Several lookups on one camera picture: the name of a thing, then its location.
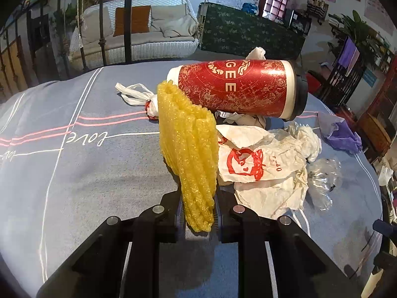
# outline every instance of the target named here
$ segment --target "purple towel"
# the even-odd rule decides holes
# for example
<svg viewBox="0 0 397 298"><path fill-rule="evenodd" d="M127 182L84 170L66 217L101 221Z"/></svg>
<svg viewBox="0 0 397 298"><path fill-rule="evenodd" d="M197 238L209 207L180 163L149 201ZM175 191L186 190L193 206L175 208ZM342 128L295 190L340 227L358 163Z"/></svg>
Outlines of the purple towel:
<svg viewBox="0 0 397 298"><path fill-rule="evenodd" d="M363 150L360 136L350 130L345 119L318 112L318 125L321 134L334 149L346 150L352 154Z"/></svg>
<svg viewBox="0 0 397 298"><path fill-rule="evenodd" d="M346 76L348 76L355 65L360 52L350 37L348 37L343 45L343 49L338 58L338 63L347 69Z"/></svg>

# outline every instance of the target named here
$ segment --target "orange pillow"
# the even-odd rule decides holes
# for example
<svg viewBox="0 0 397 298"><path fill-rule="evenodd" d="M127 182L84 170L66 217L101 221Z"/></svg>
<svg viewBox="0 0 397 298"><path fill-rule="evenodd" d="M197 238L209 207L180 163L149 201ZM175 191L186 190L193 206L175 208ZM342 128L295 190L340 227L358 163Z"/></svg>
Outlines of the orange pillow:
<svg viewBox="0 0 397 298"><path fill-rule="evenodd" d="M131 33L148 33L150 5L133 6L131 8ZM124 8L116 8L116 19L114 21L114 35L124 35Z"/></svg>

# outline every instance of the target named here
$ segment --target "clear plastic wrap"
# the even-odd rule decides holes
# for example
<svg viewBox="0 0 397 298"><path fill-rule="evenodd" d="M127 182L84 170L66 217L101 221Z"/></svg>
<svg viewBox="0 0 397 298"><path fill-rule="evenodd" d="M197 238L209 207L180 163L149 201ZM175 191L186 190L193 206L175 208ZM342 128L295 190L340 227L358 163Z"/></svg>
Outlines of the clear plastic wrap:
<svg viewBox="0 0 397 298"><path fill-rule="evenodd" d="M340 187L342 183L341 163L335 159L321 158L307 166L308 192L314 206L321 211L332 206L329 192Z"/></svg>

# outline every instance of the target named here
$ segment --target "green tablecloth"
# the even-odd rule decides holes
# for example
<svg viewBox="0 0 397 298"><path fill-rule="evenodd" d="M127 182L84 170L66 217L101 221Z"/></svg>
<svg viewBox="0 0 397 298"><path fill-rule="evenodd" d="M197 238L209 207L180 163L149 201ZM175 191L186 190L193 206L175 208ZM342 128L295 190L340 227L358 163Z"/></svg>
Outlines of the green tablecloth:
<svg viewBox="0 0 397 298"><path fill-rule="evenodd" d="M201 49L246 56L255 47L267 59L297 59L305 38L283 25L215 3L207 6Z"/></svg>

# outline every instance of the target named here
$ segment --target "yellow foam netting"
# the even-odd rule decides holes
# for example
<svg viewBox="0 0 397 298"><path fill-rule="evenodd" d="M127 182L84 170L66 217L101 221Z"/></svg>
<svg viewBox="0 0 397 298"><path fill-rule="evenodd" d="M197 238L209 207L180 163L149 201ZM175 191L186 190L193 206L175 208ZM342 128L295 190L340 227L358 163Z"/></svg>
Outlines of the yellow foam netting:
<svg viewBox="0 0 397 298"><path fill-rule="evenodd" d="M214 223L218 139L213 114L194 105L172 80L157 87L160 148L181 180L185 218L196 231Z"/></svg>

